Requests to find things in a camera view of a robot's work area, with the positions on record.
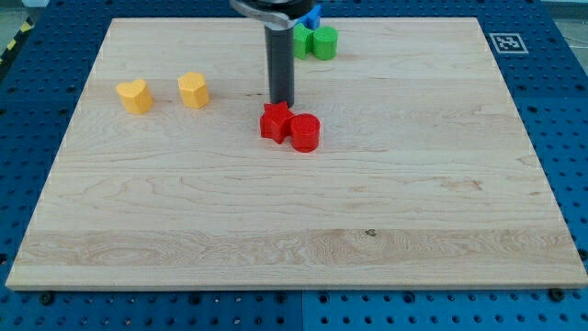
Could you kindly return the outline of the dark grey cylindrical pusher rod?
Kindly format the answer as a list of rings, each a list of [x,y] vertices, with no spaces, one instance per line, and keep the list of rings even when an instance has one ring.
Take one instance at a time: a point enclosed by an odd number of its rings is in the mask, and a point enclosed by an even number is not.
[[[293,28],[276,29],[265,24],[267,77],[272,104],[294,104]]]

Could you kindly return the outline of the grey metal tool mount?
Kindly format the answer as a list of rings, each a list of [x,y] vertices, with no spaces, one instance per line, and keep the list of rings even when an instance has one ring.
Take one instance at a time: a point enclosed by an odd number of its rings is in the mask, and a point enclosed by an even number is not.
[[[261,21],[271,29],[290,29],[316,5],[315,0],[230,0],[239,14]]]

